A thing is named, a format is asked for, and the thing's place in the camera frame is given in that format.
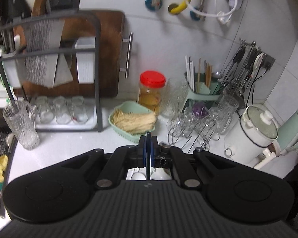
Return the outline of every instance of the brown cutting board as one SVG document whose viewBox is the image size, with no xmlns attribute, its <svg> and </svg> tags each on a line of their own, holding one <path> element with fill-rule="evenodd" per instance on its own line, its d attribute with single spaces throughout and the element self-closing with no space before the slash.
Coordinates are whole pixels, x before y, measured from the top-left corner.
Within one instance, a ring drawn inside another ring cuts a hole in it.
<svg viewBox="0 0 298 238">
<path fill-rule="evenodd" d="M 118 94 L 118 79 L 120 70 L 120 53 L 125 24 L 125 15 L 121 11 L 88 10 L 100 20 L 100 48 L 99 48 L 99 91 L 101 97 L 115 97 Z M 62 40 L 79 37 L 95 36 L 91 23 L 85 18 L 65 18 Z M 22 28 L 15 31 L 23 34 Z M 79 84 L 77 76 L 76 55 L 73 55 L 71 67 L 73 81 L 55 88 L 46 88 L 29 82 L 23 83 L 27 96 L 76 96 L 93 97 L 94 84 Z M 16 96 L 22 96 L 21 89 L 13 89 Z"/>
</svg>

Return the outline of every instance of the jar with red lid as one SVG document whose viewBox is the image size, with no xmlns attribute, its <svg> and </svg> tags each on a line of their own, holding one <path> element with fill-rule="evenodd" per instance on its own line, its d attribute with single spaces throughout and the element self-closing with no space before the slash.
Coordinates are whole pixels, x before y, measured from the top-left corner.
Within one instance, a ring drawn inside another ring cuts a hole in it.
<svg viewBox="0 0 298 238">
<path fill-rule="evenodd" d="M 138 103 L 159 113 L 161 92 L 165 85 L 165 76 L 156 71 L 145 71 L 140 75 Z"/>
</svg>

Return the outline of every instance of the gray metal frame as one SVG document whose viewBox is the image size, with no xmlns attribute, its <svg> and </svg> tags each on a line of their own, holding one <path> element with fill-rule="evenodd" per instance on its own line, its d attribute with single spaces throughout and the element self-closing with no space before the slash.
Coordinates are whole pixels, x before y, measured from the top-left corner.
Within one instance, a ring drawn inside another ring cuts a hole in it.
<svg viewBox="0 0 298 238">
<path fill-rule="evenodd" d="M 28 52 L 28 53 L 20 53 L 15 56 L 11 56 L 9 58 L 1 58 L 0 57 L 0 75 L 2 77 L 3 84 L 6 88 L 6 91 L 8 93 L 9 99 L 16 111 L 18 111 L 18 108 L 15 104 L 12 92 L 9 88 L 8 80 L 2 65 L 3 61 L 7 60 L 14 60 L 17 58 L 25 58 L 29 56 L 37 56 L 37 55 L 50 55 L 50 54 L 74 54 L 74 53 L 81 53 L 81 52 L 94 52 L 95 53 L 95 100 L 96 100 L 96 116 L 97 116 L 97 127 L 89 130 L 69 130 L 69 129 L 40 129 L 37 130 L 39 132 L 86 132 L 86 131 L 98 131 L 101 132 L 103 129 L 103 122 L 102 122 L 102 110 L 100 106 L 100 98 L 99 98 L 99 38 L 100 38 L 100 22 L 99 19 L 92 13 L 89 13 L 87 11 L 79 11 L 79 10 L 62 10 L 53 12 L 49 15 L 43 15 L 43 16 L 37 16 L 32 18 L 27 18 L 15 23 L 9 23 L 0 28 L 0 37 L 1 32 L 4 30 L 11 30 L 15 26 L 26 26 L 34 22 L 42 21 L 42 20 L 54 20 L 59 18 L 81 18 L 81 17 L 87 17 L 87 20 L 92 23 L 94 26 L 94 29 L 96 31 L 96 37 L 95 37 L 95 48 L 82 48 L 82 49 L 76 49 L 74 47 L 72 48 L 53 48 L 48 49 L 44 51 L 34 51 L 34 52 Z"/>
</svg>

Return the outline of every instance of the black power cord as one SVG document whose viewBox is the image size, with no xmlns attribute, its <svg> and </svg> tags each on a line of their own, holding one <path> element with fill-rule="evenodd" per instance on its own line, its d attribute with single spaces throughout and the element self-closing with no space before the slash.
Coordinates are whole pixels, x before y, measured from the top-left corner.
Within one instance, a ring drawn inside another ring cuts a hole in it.
<svg viewBox="0 0 298 238">
<path fill-rule="evenodd" d="M 254 92 L 255 92 L 255 81 L 259 80 L 261 77 L 263 77 L 266 74 L 266 72 L 268 72 L 268 69 L 266 69 L 266 71 L 261 76 L 257 77 L 258 74 L 259 74 L 260 69 L 261 69 L 261 67 L 258 69 L 258 72 L 256 73 L 256 76 L 254 78 L 254 81 L 253 81 L 252 85 L 250 86 L 250 92 L 249 92 L 249 95 L 247 97 L 246 106 L 248 105 L 248 101 L 250 99 L 250 94 L 251 93 L 252 93 L 252 104 L 253 104 L 253 96 L 254 96 Z"/>
</svg>

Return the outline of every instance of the green pitcher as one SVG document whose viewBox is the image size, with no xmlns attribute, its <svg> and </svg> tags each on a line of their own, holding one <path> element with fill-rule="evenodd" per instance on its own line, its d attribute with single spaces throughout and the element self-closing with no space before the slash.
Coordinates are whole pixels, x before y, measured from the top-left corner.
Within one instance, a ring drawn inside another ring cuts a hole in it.
<svg viewBox="0 0 298 238">
<path fill-rule="evenodd" d="M 298 110 L 278 129 L 280 151 L 298 149 Z"/>
</svg>

